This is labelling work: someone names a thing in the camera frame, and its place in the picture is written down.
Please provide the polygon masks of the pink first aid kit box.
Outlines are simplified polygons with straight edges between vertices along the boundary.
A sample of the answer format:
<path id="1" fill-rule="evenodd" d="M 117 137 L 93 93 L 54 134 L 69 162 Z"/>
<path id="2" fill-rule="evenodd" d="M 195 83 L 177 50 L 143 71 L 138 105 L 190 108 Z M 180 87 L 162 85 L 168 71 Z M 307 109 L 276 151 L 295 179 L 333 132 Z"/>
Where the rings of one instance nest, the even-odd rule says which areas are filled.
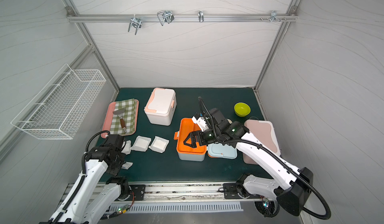
<path id="1" fill-rule="evenodd" d="M 274 126 L 269 121 L 247 120 L 244 126 L 267 148 L 277 156 L 281 156 L 281 150 L 275 134 Z"/>

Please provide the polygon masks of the orange kit tray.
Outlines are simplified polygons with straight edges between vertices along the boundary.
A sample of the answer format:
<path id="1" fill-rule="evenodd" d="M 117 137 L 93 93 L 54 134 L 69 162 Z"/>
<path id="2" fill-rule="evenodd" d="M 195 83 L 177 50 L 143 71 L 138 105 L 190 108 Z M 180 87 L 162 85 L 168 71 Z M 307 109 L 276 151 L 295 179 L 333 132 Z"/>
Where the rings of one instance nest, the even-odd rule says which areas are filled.
<path id="1" fill-rule="evenodd" d="M 207 152 L 206 146 L 200 146 L 197 143 L 196 148 L 192 148 L 189 145 L 192 144 L 192 140 L 190 138 L 190 133 L 195 131 L 200 131 L 200 127 L 193 122 L 190 118 L 183 118 L 181 120 L 180 130 L 178 134 L 175 133 L 174 139 L 177 140 L 177 152 L 178 154 L 187 154 L 193 156 L 203 156 Z"/>

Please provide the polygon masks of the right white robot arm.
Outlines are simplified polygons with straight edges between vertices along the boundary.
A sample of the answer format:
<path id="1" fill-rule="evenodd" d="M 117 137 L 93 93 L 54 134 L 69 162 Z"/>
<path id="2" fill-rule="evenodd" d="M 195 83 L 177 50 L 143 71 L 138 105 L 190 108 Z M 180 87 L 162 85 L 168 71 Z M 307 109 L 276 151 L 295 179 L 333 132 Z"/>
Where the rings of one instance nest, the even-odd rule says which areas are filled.
<path id="1" fill-rule="evenodd" d="M 210 144 L 233 147 L 250 157 L 273 178 L 268 181 L 254 175 L 242 175 L 236 182 L 237 194 L 241 198 L 260 196 L 263 209 L 267 209 L 269 200 L 273 201 L 275 209 L 269 215 L 270 218 L 276 216 L 280 208 L 293 216 L 306 212 L 320 220 L 331 218 L 327 201 L 313 186 L 311 170 L 299 169 L 285 161 L 243 124 L 238 121 L 229 122 L 221 111 L 216 108 L 208 110 L 203 100 L 199 101 L 200 112 L 192 118 L 199 128 L 188 133 L 186 139 L 191 140 L 191 143 L 184 144 L 193 149 Z"/>

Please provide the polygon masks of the blue orange first aid kit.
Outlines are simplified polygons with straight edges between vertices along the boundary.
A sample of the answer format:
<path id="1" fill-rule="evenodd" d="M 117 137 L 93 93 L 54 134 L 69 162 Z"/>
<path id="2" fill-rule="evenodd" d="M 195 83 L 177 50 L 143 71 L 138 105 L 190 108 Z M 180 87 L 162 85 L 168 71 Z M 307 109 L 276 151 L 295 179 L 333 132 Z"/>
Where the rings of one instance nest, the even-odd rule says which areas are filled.
<path id="1" fill-rule="evenodd" d="M 211 158 L 223 158 L 223 159 L 236 159 L 238 156 L 237 150 L 228 145 L 222 144 L 209 144 L 207 146 L 200 146 L 197 143 L 196 148 L 189 147 L 184 144 L 187 139 L 187 144 L 191 144 L 191 139 L 188 135 L 192 131 L 200 131 L 197 124 L 194 124 L 192 119 L 184 118 L 181 120 L 180 129 L 175 133 L 174 139 L 177 140 L 177 152 L 180 160 L 182 161 L 195 161 L 202 162 L 205 159 L 206 154 Z"/>

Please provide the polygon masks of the white peach first aid kit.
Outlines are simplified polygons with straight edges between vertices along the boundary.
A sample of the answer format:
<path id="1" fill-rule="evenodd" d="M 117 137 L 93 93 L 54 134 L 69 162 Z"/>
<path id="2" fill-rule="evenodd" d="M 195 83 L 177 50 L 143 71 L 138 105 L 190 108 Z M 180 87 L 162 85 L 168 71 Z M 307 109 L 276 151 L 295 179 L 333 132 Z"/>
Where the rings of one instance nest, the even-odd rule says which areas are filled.
<path id="1" fill-rule="evenodd" d="M 175 90 L 155 88 L 144 111 L 151 124 L 169 126 L 172 123 L 176 106 Z"/>

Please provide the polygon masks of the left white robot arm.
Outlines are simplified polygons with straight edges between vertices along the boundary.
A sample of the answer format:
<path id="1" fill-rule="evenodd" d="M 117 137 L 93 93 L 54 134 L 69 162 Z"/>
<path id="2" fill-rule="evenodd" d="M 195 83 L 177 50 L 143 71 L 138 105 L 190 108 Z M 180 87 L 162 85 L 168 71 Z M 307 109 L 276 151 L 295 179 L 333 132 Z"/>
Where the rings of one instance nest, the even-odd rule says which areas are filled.
<path id="1" fill-rule="evenodd" d="M 118 177 L 125 162 L 124 137 L 105 131 L 107 137 L 100 146 L 86 145 L 81 158 L 82 171 L 58 209 L 47 221 L 49 224 L 96 224 L 115 200 L 125 201 L 134 193 L 127 178 Z M 91 200 L 103 174 L 110 174 L 99 195 Z"/>

